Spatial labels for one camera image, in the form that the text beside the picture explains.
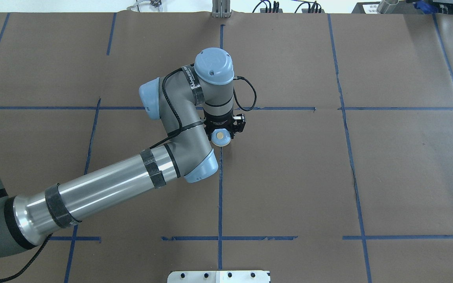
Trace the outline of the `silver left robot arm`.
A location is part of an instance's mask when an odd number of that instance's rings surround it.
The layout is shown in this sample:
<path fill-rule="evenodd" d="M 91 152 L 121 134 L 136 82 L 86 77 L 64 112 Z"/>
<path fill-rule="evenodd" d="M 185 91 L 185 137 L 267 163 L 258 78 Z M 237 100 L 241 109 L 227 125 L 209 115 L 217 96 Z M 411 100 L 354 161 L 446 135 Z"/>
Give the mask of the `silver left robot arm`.
<path fill-rule="evenodd" d="M 139 88 L 149 118 L 160 120 L 168 135 L 162 143 L 32 196 L 9 197 L 0 179 L 0 258 L 178 178 L 194 183 L 214 175 L 219 163 L 212 146 L 228 145 L 241 131 L 243 118 L 233 115 L 234 78 L 227 51 L 204 49 L 194 64 Z"/>

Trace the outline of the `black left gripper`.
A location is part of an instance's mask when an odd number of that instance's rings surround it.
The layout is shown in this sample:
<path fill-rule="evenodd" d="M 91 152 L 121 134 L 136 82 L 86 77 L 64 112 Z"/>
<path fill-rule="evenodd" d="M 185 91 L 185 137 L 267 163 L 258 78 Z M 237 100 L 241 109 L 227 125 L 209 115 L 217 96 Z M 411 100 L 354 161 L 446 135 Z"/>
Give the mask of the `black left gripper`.
<path fill-rule="evenodd" d="M 232 130 L 232 125 L 234 123 L 233 113 L 228 112 L 223 115 L 212 115 L 210 113 L 204 112 L 204 125 L 205 132 L 209 140 L 212 140 L 212 135 L 216 129 L 226 129 L 230 133 L 230 138 L 234 138 L 234 132 Z"/>

